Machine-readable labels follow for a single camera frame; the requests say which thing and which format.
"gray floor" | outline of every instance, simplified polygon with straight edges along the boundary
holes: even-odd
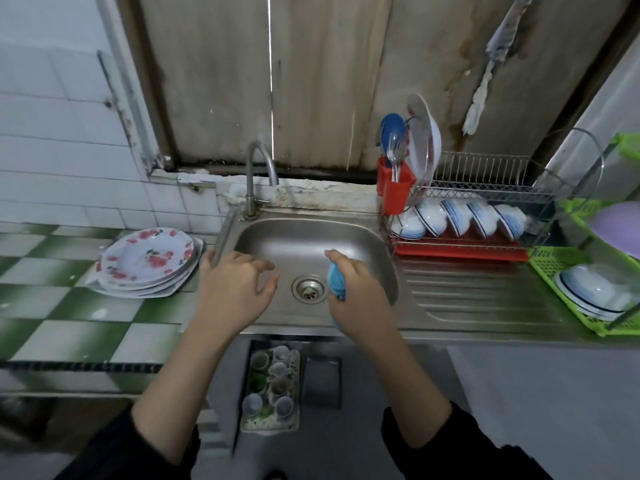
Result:
[[[274,467],[292,480],[401,478],[380,438],[386,400],[371,366],[354,348],[333,352],[343,359],[341,411],[305,409],[297,433],[240,435],[233,459],[201,458],[193,478],[258,480]],[[449,352],[457,375],[446,350],[415,350],[446,395],[464,407],[468,398],[497,444],[522,446],[556,480],[637,477],[640,353],[475,346]],[[0,478],[49,480],[67,461],[0,457]]]

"metal dish rack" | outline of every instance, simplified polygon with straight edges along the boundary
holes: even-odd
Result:
[[[496,155],[443,151],[432,183],[416,186],[405,209],[424,197],[485,200],[491,204],[507,203],[521,208],[532,217],[520,241],[509,242],[498,235],[488,239],[476,237],[473,230],[456,238],[450,229],[440,237],[411,241],[391,232],[398,216],[380,214],[381,231],[387,236],[393,253],[413,256],[443,256],[529,260],[527,249],[544,243],[555,218],[558,196],[573,196],[581,185],[564,181],[553,171],[523,155]]]

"sink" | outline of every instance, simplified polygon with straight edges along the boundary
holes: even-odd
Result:
[[[270,306],[245,334],[343,337],[326,299],[326,249],[368,266],[410,341],[638,345],[635,337],[601,339],[588,331],[526,264],[394,256],[373,214],[262,209],[245,219],[232,207],[214,261],[236,250],[272,261],[280,274]],[[261,275],[259,286],[267,277]]]

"green and white checkered countertop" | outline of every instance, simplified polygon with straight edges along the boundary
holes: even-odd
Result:
[[[0,222],[0,392],[146,387],[195,311],[198,279],[147,300],[85,288],[101,252],[130,232]]]

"black sleeve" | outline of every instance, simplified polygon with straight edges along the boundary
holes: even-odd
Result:
[[[453,404],[444,426],[425,446],[413,449],[404,442],[396,418],[387,408],[382,438],[396,467],[407,478],[471,478],[487,474],[491,479],[550,479],[542,467],[514,446],[496,447],[468,412]]]
[[[188,479],[199,449],[194,428],[181,464],[172,465],[140,436],[130,406],[100,430],[56,480]]]

